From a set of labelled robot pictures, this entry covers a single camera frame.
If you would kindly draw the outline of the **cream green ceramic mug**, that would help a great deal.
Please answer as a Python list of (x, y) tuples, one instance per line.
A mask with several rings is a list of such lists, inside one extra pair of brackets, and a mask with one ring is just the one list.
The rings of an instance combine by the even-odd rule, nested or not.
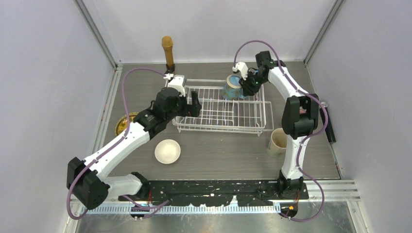
[(287, 135), (282, 128), (277, 128), (272, 131), (268, 146), (267, 154), (270, 157), (277, 157), (285, 154), (287, 147)]

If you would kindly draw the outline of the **pink ceramic mug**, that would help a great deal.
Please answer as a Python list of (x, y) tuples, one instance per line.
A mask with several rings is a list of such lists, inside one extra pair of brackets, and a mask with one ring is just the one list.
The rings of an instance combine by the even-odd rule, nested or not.
[(303, 109), (303, 108), (300, 108), (300, 110), (299, 110), (299, 114), (300, 115), (302, 115), (302, 114), (305, 114), (306, 113), (306, 110), (305, 109)]

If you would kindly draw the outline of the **white floral bowl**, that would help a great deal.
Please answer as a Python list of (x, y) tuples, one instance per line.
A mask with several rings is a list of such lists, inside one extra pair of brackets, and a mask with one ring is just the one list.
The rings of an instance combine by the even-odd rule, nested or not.
[(159, 142), (154, 151), (156, 160), (162, 164), (172, 164), (176, 162), (180, 154), (180, 145), (172, 139), (165, 139)]

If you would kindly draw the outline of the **blue ceramic mug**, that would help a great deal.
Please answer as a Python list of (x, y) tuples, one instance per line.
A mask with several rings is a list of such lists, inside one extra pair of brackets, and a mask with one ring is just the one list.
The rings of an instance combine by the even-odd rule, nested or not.
[(243, 89), (240, 85), (241, 77), (238, 75), (229, 75), (223, 87), (222, 97), (225, 100), (245, 99)]

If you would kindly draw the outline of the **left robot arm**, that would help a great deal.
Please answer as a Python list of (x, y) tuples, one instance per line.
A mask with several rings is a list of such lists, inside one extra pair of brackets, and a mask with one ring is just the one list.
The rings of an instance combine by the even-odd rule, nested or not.
[(142, 175), (133, 172), (111, 177), (109, 174), (131, 152), (165, 130), (175, 117), (198, 117), (201, 108), (197, 91), (182, 94), (172, 87), (162, 88), (151, 106), (139, 112), (115, 139), (85, 159), (75, 157), (69, 162), (69, 193), (88, 210), (97, 208), (107, 199), (123, 195), (145, 200), (149, 188)]

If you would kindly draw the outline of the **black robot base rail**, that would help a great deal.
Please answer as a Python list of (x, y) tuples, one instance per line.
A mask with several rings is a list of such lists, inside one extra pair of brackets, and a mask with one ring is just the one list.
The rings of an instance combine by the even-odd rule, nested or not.
[(168, 206), (223, 207), (237, 200), (241, 207), (268, 206), (274, 200), (296, 203), (308, 200), (304, 185), (300, 191), (279, 192), (275, 180), (152, 180), (143, 184), (135, 195), (119, 196), (119, 200), (132, 199), (145, 204)]

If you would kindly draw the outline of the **large yellow woven plate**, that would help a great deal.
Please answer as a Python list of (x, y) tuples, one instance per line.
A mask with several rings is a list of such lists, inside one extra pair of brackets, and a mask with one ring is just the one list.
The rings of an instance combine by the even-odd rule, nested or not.
[(130, 112), (129, 116), (122, 116), (115, 126), (115, 136), (121, 134), (127, 128), (127, 123), (129, 121), (133, 122), (134, 118), (138, 115), (138, 112)]

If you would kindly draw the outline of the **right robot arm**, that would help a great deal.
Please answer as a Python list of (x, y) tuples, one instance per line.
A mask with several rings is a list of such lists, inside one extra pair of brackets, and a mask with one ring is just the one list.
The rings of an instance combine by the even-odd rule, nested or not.
[(290, 199), (303, 188), (301, 166), (309, 137), (318, 127), (319, 99), (302, 89), (289, 74), (285, 63), (273, 60), (269, 51), (261, 51), (255, 58), (257, 68), (250, 69), (244, 62), (235, 62), (232, 70), (241, 76), (239, 83), (244, 96), (253, 96), (264, 83), (271, 83), (285, 100), (281, 126), (287, 146), (275, 190), (281, 198)]

